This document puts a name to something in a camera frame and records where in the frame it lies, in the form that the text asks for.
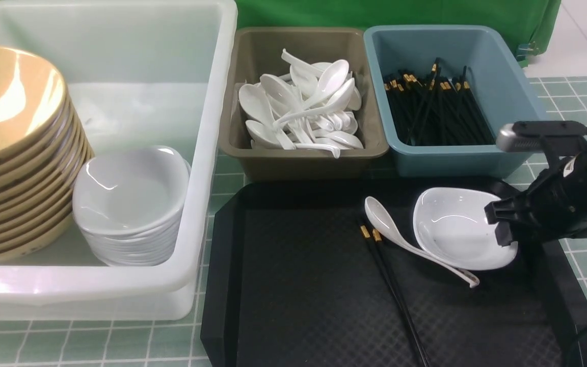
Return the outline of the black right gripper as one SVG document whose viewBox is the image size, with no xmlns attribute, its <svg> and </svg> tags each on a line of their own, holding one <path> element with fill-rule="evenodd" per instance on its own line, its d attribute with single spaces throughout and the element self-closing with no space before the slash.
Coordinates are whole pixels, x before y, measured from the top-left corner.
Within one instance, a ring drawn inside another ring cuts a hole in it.
<svg viewBox="0 0 587 367">
<path fill-rule="evenodd" d="M 550 167 L 525 191 L 484 208 L 500 247 L 587 238 L 587 153 Z"/>
</svg>

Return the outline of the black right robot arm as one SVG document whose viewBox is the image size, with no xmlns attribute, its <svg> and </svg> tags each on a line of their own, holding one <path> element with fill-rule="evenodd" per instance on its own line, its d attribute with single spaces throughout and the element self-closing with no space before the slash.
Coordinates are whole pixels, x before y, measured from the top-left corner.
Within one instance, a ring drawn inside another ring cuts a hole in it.
<svg viewBox="0 0 587 367">
<path fill-rule="evenodd" d="M 499 130 L 505 152 L 542 152 L 547 169 L 524 191 L 485 206 L 500 246 L 587 239 L 587 126 L 572 120 L 517 121 Z"/>
</svg>

